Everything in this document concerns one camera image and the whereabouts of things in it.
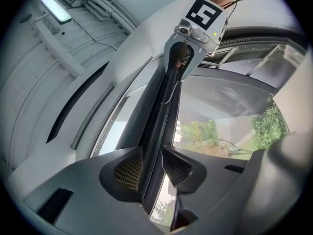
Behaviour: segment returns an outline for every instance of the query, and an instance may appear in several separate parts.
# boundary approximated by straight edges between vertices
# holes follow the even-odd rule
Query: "fluorescent light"
[[[65,24],[72,20],[70,14],[67,13],[55,0],[41,0],[41,2],[59,24]]]

